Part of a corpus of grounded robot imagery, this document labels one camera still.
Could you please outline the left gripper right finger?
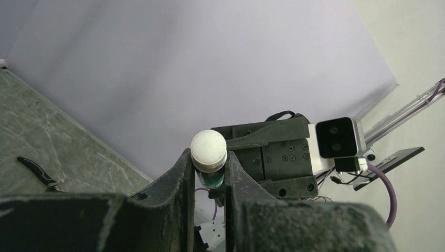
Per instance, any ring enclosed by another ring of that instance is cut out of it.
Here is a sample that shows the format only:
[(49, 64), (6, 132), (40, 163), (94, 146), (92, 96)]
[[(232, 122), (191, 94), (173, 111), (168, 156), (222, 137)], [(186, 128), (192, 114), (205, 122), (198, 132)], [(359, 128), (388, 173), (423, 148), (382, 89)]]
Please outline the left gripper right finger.
[(384, 220), (368, 205), (279, 200), (233, 152), (225, 172), (226, 251), (397, 250)]

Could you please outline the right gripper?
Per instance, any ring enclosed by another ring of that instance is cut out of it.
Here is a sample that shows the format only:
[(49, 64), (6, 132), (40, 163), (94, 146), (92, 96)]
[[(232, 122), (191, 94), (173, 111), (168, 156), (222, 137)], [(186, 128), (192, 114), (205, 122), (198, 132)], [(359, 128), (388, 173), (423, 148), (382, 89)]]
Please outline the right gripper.
[(244, 171), (272, 196), (281, 200), (318, 196), (309, 121), (303, 115), (213, 129), (224, 137)]

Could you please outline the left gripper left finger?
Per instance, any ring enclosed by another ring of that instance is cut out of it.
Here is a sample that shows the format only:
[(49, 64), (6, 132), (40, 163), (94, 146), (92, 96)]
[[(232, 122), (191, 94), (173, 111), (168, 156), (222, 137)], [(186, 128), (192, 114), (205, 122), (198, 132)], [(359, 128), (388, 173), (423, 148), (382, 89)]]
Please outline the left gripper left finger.
[(1, 197), (1, 251), (192, 251), (195, 173), (190, 149), (132, 196)]

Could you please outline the green glue stick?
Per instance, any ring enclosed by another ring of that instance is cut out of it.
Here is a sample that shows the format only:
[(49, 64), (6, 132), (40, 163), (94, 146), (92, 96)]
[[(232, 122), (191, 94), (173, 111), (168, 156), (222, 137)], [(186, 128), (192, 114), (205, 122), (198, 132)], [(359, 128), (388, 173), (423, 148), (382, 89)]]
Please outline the green glue stick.
[(200, 131), (193, 137), (190, 151), (201, 185), (210, 190), (220, 187), (228, 157), (225, 138), (215, 130)]

